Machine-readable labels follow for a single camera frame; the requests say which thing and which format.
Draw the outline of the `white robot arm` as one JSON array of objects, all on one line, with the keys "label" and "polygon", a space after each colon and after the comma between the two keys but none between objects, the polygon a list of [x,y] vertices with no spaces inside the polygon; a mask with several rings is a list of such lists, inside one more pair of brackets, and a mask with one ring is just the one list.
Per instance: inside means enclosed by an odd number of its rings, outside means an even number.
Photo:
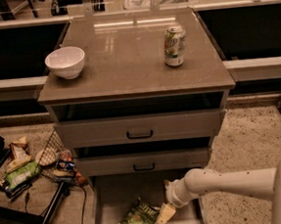
[{"label": "white robot arm", "polygon": [[272,201],[271,224],[281,224],[281,159],[276,168],[218,173],[190,169],[173,182],[164,181],[165,200],[156,224],[166,224],[179,207],[211,192]]}]

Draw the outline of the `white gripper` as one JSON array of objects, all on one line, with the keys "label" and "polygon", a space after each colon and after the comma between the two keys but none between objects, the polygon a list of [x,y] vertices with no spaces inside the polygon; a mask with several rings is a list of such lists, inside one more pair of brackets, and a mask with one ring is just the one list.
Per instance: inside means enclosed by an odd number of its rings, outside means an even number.
[{"label": "white gripper", "polygon": [[162,205],[155,224],[166,224],[176,214],[176,208],[186,206],[198,197],[186,187],[184,178],[174,181],[165,179],[164,189],[167,203]]}]

